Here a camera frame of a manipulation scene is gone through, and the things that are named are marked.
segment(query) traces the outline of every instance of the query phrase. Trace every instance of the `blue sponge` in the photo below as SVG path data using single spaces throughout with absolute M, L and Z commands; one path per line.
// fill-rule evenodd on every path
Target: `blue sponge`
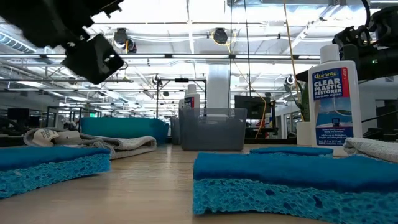
M 108 149 L 21 147 L 0 150 L 0 198 L 110 170 Z
M 199 154 L 193 212 L 272 212 L 333 223 L 398 222 L 398 165 L 267 154 Z
M 264 147 L 260 149 L 252 149 L 250 150 L 250 153 L 333 157 L 333 149 L 325 149 L 318 147 L 302 147 L 302 146 Z

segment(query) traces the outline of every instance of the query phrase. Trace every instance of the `bottle label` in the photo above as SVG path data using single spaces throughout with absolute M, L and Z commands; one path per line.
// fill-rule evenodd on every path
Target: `bottle label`
M 186 97 L 184 99 L 184 108 L 194 108 L 195 107 L 195 97 Z
M 354 136 L 347 68 L 312 74 L 315 134 L 319 146 L 342 146 Z

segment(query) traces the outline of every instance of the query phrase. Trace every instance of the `green plant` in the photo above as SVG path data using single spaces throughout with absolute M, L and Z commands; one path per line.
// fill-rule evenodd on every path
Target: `green plant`
M 304 89 L 301 86 L 299 82 L 297 82 L 297 86 L 300 88 L 300 94 L 301 94 L 301 102 L 299 102 L 297 99 L 293 97 L 292 90 L 290 87 L 286 84 L 284 84 L 285 90 L 287 93 L 290 94 L 290 96 L 293 98 L 294 103 L 297 105 L 298 108 L 301 110 L 301 115 L 304 119 L 304 121 L 310 121 L 310 95 L 308 91 L 308 83 L 305 84 Z

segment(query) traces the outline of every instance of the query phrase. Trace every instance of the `white pillar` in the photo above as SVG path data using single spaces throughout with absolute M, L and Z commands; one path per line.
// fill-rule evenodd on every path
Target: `white pillar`
M 207 107 L 229 108 L 229 65 L 209 65 L 207 77 Z

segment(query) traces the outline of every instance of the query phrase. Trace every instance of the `wooden table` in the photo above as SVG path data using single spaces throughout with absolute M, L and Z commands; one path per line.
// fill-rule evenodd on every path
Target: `wooden table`
M 245 146 L 245 152 L 259 145 Z M 112 171 L 0 200 L 2 224 L 324 223 L 287 215 L 192 215 L 197 152 L 163 146 L 112 162 Z

